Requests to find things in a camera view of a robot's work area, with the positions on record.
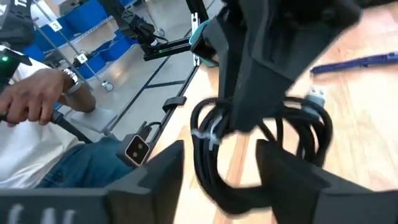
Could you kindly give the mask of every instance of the jeans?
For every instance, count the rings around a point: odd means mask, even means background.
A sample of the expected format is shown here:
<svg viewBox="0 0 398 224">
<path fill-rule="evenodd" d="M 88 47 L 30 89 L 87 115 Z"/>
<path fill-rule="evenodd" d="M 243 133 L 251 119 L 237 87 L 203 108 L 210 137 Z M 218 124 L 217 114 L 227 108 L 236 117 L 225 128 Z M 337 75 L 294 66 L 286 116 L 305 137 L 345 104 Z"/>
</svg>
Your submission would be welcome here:
<svg viewBox="0 0 398 224">
<path fill-rule="evenodd" d="M 120 144 L 103 138 L 69 149 L 43 178 L 37 188 L 105 187 L 132 171 L 116 156 Z"/>
</svg>

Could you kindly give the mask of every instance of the white shirt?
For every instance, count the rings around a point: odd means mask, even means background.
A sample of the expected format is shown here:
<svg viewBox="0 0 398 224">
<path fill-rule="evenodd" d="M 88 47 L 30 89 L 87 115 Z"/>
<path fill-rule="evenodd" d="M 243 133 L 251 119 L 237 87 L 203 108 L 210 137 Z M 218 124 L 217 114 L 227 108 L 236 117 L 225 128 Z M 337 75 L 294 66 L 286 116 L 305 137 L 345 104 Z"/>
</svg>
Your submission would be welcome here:
<svg viewBox="0 0 398 224">
<path fill-rule="evenodd" d="M 48 66 L 30 59 L 20 64 L 13 80 L 29 77 Z M 80 144 L 68 131 L 49 123 L 25 121 L 13 128 L 0 123 L 0 189 L 34 188 L 71 147 Z"/>
</svg>

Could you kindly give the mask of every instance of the wristwatch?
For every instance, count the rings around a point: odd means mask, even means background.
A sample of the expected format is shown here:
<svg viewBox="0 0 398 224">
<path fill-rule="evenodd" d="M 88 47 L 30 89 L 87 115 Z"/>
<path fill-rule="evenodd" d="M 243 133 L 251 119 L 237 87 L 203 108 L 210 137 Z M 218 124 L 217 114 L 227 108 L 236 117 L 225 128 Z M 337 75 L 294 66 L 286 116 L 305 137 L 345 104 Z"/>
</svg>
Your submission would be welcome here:
<svg viewBox="0 0 398 224">
<path fill-rule="evenodd" d="M 76 75 L 76 73 L 69 68 L 66 68 L 62 70 L 65 74 L 67 74 L 75 83 L 69 90 L 65 91 L 62 93 L 63 96 L 69 96 L 72 93 L 76 92 L 80 86 L 81 86 L 81 81 L 79 80 L 79 77 Z"/>
</svg>

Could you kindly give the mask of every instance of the caster wheel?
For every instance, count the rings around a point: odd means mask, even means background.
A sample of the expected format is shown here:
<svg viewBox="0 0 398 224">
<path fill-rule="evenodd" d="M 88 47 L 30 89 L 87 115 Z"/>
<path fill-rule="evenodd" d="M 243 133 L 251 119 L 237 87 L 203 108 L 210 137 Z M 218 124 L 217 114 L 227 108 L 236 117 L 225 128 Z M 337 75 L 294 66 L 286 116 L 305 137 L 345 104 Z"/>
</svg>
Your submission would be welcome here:
<svg viewBox="0 0 398 224">
<path fill-rule="evenodd" d="M 166 32 L 164 32 L 164 30 L 162 28 L 157 29 L 156 32 L 159 35 L 159 37 L 164 37 L 164 35 L 166 34 Z"/>
<path fill-rule="evenodd" d="M 110 91 L 113 90 L 113 84 L 110 83 L 110 82 L 108 82 L 108 81 L 104 81 L 104 82 L 102 83 L 102 86 L 103 86 L 104 89 L 105 89 L 106 91 L 108 91 L 108 92 L 110 92 Z"/>
</svg>

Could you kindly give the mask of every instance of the white cable tie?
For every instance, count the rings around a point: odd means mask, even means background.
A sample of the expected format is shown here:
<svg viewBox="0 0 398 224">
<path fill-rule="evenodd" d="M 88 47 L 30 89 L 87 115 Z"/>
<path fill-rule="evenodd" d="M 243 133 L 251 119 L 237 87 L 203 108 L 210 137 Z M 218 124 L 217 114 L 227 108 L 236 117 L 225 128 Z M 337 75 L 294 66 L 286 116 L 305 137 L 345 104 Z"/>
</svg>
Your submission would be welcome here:
<svg viewBox="0 0 398 224">
<path fill-rule="evenodd" d="M 220 140 L 215 136 L 211 135 L 210 133 L 201 133 L 197 129 L 191 130 L 191 135 L 197 137 L 198 139 L 209 139 L 214 144 L 220 144 Z"/>
<path fill-rule="evenodd" d="M 213 146 L 215 144 L 220 145 L 220 140 L 217 138 L 216 134 L 214 133 L 214 129 L 216 128 L 216 126 L 218 125 L 218 123 L 223 119 L 223 115 L 219 115 L 216 120 L 214 121 L 214 123 L 211 125 L 210 127 L 210 136 L 214 136 L 213 138 L 210 138 L 209 141 L 209 151 L 213 150 Z"/>
<path fill-rule="evenodd" d="M 209 139 L 209 151 L 213 150 L 214 145 L 220 145 L 221 141 L 217 138 L 216 134 L 213 133 L 214 129 L 216 128 L 217 124 L 223 119 L 220 115 L 217 117 L 215 122 L 211 125 L 209 133 L 201 133 L 197 129 L 191 130 L 191 135 L 196 136 L 198 139 Z"/>
</svg>

